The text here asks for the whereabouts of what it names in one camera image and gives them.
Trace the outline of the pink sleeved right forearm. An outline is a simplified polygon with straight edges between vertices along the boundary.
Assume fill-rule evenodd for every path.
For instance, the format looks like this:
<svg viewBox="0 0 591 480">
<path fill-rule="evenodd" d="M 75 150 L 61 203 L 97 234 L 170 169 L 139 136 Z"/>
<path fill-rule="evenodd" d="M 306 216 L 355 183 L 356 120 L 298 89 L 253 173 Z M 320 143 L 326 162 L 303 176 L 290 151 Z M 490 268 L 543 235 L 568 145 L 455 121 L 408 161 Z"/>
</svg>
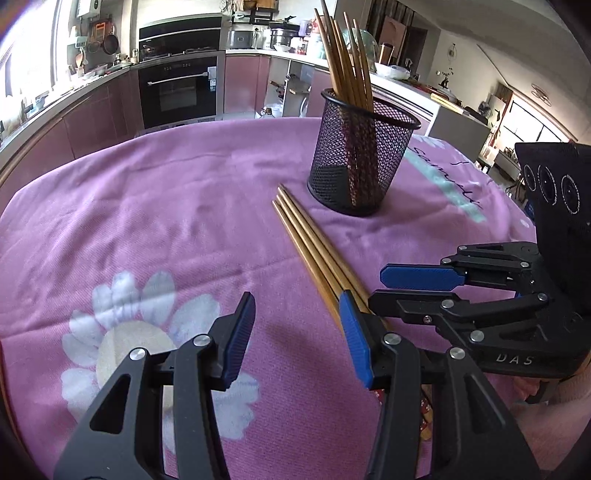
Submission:
<svg viewBox="0 0 591 480">
<path fill-rule="evenodd" d="M 556 469 L 590 420 L 590 366 L 560 383 L 547 403 L 516 402 L 510 411 L 539 467 Z"/>
</svg>

